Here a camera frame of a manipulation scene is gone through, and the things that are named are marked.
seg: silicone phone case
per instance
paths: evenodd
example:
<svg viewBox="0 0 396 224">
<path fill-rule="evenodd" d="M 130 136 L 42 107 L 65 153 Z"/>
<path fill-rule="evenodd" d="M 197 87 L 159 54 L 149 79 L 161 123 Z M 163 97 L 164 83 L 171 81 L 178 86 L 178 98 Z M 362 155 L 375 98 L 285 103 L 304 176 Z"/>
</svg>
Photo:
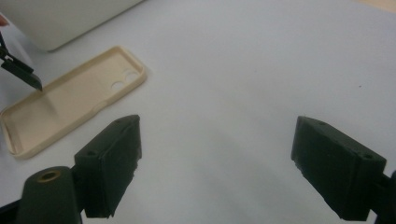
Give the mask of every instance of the silicone phone case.
<svg viewBox="0 0 396 224">
<path fill-rule="evenodd" d="M 370 5 L 372 7 L 378 7 L 382 10 L 396 13 L 395 0 L 359 0 L 359 1 L 367 5 Z"/>
<path fill-rule="evenodd" d="M 114 47 L 6 108 L 0 122 L 10 153 L 34 156 L 146 79 L 145 67 Z"/>
</svg>

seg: white surface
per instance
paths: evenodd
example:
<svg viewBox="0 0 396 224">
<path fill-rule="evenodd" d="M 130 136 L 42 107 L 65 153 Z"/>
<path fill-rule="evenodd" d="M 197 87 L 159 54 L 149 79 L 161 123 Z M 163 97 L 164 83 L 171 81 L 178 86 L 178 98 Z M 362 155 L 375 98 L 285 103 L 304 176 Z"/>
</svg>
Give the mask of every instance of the white surface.
<svg viewBox="0 0 396 224">
<path fill-rule="evenodd" d="M 387 175 L 396 170 L 396 14 L 345 0 L 150 0 L 52 53 L 2 31 L 44 83 L 114 45 L 136 55 L 148 79 L 29 161 L 2 142 L 0 204 L 20 198 L 34 172 L 73 165 L 130 114 L 141 117 L 135 178 L 113 218 L 84 223 L 345 223 L 290 160 L 299 115 L 387 158 Z M 2 108 L 31 91 L 8 77 L 1 71 Z"/>
</svg>

